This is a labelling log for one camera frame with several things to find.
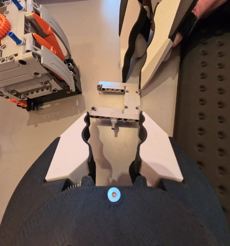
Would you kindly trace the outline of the grey and black toy vehicle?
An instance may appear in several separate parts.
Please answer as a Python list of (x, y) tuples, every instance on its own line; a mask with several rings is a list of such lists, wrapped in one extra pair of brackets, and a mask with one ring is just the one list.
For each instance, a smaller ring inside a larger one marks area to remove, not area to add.
[(28, 112), (82, 94), (68, 39), (36, 1), (0, 1), (0, 97)]

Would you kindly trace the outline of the person's right hand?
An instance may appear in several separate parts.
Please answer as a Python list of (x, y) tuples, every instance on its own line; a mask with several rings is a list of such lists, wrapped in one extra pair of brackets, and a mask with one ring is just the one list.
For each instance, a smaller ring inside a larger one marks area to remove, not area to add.
[(199, 0), (194, 1), (194, 3), (196, 3), (196, 5), (183, 19), (177, 29), (172, 48), (176, 47), (190, 36), (199, 20), (207, 18), (214, 12), (224, 16), (230, 14), (230, 1), (228, 0)]

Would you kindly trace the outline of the grey rectangular holed panel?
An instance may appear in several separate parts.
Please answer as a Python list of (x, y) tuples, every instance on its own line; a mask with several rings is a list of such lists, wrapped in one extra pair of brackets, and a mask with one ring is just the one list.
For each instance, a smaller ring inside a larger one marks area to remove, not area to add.
[(111, 129), (114, 130), (118, 121), (139, 122), (140, 115), (140, 91), (139, 85), (126, 83), (123, 109), (109, 107), (92, 107), (90, 118), (105, 119), (111, 122)]

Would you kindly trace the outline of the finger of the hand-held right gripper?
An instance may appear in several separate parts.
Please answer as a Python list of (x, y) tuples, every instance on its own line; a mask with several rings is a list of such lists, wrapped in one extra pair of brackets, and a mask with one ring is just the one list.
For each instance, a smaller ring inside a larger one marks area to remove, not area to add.
[(119, 38), (122, 82), (126, 82), (132, 58), (141, 58), (147, 49), (151, 29), (150, 8), (141, 0), (121, 1)]
[(144, 89), (168, 54), (173, 42), (169, 38), (180, 0), (162, 0), (155, 9), (154, 35), (147, 48), (141, 69), (141, 89)]

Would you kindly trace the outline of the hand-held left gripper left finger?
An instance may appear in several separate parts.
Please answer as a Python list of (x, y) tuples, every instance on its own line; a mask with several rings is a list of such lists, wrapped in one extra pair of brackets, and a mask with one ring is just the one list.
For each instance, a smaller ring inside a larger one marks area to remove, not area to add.
[(96, 165), (92, 148), (88, 143), (89, 126), (89, 113), (84, 113), (61, 134), (45, 177), (46, 181), (61, 179), (81, 181), (86, 175), (90, 175), (95, 181)]

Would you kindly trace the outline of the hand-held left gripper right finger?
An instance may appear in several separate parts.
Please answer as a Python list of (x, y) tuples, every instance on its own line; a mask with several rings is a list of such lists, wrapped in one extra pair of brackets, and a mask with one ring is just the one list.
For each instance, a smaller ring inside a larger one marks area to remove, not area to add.
[(138, 137), (140, 142), (135, 160), (129, 167), (132, 182), (140, 175), (147, 182), (159, 182), (161, 179), (183, 181), (168, 134), (142, 111)]

